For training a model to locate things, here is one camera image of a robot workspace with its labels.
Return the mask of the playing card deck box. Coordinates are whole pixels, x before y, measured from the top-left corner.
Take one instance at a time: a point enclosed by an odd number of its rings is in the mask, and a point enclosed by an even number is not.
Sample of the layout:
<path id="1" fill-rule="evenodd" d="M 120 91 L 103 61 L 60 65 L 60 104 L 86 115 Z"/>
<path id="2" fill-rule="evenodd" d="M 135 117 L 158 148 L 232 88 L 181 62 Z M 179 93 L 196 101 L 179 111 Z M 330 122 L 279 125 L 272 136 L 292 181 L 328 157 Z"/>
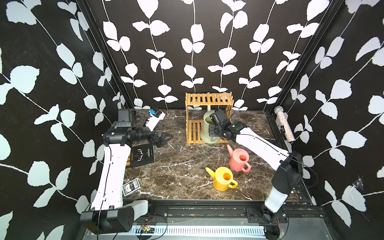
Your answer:
<path id="1" fill-rule="evenodd" d="M 133 179 L 125 184 L 123 184 L 123 195 L 127 197 L 141 189 L 141 185 L 139 183 L 139 179 Z"/>

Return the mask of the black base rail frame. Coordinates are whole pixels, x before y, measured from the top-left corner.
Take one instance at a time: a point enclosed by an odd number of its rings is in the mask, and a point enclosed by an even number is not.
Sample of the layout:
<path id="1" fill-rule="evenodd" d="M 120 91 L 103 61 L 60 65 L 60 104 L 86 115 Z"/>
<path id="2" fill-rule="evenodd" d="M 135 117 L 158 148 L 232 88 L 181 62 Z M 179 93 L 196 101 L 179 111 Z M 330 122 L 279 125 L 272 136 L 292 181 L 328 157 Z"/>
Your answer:
<path id="1" fill-rule="evenodd" d="M 140 220 L 155 216 L 155 222 L 171 218 L 246 219 L 247 223 L 277 225 L 293 219 L 323 219 L 328 217 L 321 207 L 307 202 L 288 201 L 276 213 L 268 213 L 263 201 L 235 200 L 149 200 L 149 212 Z"/>

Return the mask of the green watering can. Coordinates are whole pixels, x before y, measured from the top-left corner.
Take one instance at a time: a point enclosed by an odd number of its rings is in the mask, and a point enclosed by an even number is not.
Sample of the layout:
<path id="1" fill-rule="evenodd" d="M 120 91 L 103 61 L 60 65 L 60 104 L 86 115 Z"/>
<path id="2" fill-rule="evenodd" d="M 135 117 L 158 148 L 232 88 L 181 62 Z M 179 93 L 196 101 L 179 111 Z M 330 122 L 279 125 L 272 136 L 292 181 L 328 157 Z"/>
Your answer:
<path id="1" fill-rule="evenodd" d="M 200 136 L 202 141 L 204 141 L 207 144 L 215 144 L 219 142 L 219 137 L 210 137 L 210 125 L 213 124 L 212 120 L 210 119 L 210 114 L 212 114 L 214 111 L 211 110 L 211 105 L 207 106 L 207 112 L 203 116 L 203 127 L 200 132 Z"/>

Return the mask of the white perforated rail strip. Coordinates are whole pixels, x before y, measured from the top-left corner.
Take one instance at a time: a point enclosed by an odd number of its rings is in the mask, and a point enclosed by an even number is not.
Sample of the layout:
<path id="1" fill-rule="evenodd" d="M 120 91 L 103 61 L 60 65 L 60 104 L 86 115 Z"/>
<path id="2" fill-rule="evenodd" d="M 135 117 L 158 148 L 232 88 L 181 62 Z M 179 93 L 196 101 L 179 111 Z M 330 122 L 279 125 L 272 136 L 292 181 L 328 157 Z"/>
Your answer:
<path id="1" fill-rule="evenodd" d="M 129 236 L 182 236 L 182 237 L 244 237 L 264 238 L 266 230 L 262 226 L 150 226 L 153 234 L 140 235 L 140 226 L 134 226 Z"/>

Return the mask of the small green circuit board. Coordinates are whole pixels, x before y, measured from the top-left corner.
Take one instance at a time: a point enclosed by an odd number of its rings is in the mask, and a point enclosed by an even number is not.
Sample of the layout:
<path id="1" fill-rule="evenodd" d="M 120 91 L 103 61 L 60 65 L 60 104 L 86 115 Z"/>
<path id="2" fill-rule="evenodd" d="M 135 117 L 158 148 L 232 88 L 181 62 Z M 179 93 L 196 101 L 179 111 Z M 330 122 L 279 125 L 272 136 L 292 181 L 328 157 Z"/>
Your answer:
<path id="1" fill-rule="evenodd" d="M 152 227 L 144 226 L 140 228 L 140 235 L 153 234 L 154 232 L 155 232 L 155 229 Z"/>

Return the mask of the yellow watering can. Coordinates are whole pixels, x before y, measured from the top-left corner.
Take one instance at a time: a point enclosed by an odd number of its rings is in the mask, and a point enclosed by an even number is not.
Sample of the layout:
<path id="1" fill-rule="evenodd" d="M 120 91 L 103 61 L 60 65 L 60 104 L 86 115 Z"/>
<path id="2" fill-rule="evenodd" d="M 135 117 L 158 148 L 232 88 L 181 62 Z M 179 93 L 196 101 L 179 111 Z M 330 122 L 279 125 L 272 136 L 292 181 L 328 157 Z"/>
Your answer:
<path id="1" fill-rule="evenodd" d="M 238 186 L 232 171 L 226 167 L 219 167 L 215 171 L 206 167 L 205 170 L 213 178 L 213 185 L 218 191 L 225 191 L 228 188 L 235 189 Z"/>

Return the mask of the wooden slatted two-tier shelf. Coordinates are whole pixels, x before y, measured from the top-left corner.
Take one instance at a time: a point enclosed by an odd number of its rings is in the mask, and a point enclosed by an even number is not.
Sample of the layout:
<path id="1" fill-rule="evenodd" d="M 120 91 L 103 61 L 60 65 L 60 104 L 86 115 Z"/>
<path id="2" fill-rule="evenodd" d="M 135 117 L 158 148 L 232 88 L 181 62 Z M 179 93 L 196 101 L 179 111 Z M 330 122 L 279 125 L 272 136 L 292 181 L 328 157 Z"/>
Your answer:
<path id="1" fill-rule="evenodd" d="M 191 94 L 186 93 L 186 138 L 188 144 L 215 144 L 226 143 L 226 140 L 215 137 L 214 124 L 210 115 L 219 107 L 225 107 L 224 113 L 230 116 L 234 105 L 232 93 L 205 93 Z M 191 119 L 189 111 L 194 107 L 206 107 L 206 112 L 201 114 L 200 118 Z"/>

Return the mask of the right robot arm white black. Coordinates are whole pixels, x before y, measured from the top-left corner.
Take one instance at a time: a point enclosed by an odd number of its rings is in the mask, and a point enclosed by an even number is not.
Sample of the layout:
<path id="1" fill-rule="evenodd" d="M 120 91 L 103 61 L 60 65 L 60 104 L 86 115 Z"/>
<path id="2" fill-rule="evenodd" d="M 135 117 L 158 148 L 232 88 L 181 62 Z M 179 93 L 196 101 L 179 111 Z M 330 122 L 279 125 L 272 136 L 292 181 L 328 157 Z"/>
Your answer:
<path id="1" fill-rule="evenodd" d="M 213 121 L 210 133 L 248 148 L 276 171 L 270 194 L 261 207 L 261 217 L 271 223 L 303 177 L 302 156 L 273 145 L 242 122 L 231 123 L 225 115 L 215 113 L 210 115 L 210 119 Z"/>

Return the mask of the pink watering can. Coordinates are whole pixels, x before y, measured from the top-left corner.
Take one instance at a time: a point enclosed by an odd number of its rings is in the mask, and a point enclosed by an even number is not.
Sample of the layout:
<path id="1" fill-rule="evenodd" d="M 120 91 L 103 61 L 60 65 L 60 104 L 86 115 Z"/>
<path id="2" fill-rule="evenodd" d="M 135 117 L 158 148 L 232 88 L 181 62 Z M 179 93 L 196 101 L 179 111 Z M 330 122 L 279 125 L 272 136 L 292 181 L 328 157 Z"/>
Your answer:
<path id="1" fill-rule="evenodd" d="M 229 166 L 235 172 L 243 171 L 248 173 L 251 170 L 251 165 L 249 164 L 249 154 L 244 149 L 232 149 L 230 145 L 227 145 L 230 161 Z"/>

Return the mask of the black book yellow title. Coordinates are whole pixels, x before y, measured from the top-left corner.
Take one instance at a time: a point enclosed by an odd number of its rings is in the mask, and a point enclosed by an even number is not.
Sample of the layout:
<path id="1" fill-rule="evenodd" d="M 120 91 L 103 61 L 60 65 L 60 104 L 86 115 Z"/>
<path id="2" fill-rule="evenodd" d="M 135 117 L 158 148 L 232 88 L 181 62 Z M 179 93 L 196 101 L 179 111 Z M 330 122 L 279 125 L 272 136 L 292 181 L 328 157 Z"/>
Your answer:
<path id="1" fill-rule="evenodd" d="M 126 169 L 153 164 L 154 162 L 154 146 L 151 144 L 138 145 L 132 147 L 126 163 Z"/>

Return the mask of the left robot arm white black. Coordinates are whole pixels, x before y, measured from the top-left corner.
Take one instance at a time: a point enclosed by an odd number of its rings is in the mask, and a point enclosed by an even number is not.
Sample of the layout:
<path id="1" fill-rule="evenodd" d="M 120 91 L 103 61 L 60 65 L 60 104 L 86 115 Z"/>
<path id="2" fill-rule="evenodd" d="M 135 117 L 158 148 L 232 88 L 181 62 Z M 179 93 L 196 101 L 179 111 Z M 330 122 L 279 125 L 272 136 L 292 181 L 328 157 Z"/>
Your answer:
<path id="1" fill-rule="evenodd" d="M 97 194 L 88 211 L 81 213 L 81 224 L 95 235 L 129 232 L 138 218 L 149 211 L 147 200 L 123 204 L 123 180 L 131 146 L 134 142 L 149 141 L 160 148 L 173 135 L 141 128 L 110 128 L 103 135 L 104 165 Z"/>

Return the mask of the sprinkle-patterned microphone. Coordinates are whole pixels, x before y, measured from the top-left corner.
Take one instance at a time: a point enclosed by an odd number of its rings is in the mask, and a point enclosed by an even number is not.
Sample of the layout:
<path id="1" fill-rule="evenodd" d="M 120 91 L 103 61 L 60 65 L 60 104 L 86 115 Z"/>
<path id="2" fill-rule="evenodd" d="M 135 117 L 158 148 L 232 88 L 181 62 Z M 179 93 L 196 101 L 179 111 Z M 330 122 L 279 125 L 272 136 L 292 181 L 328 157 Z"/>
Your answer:
<path id="1" fill-rule="evenodd" d="M 277 118 L 279 119 L 281 126 L 283 127 L 284 134 L 286 136 L 287 141 L 290 143 L 295 141 L 295 137 L 292 132 L 292 129 L 288 123 L 286 116 L 284 115 L 284 109 L 281 106 L 277 106 L 274 108 L 274 112 L 277 115 Z"/>

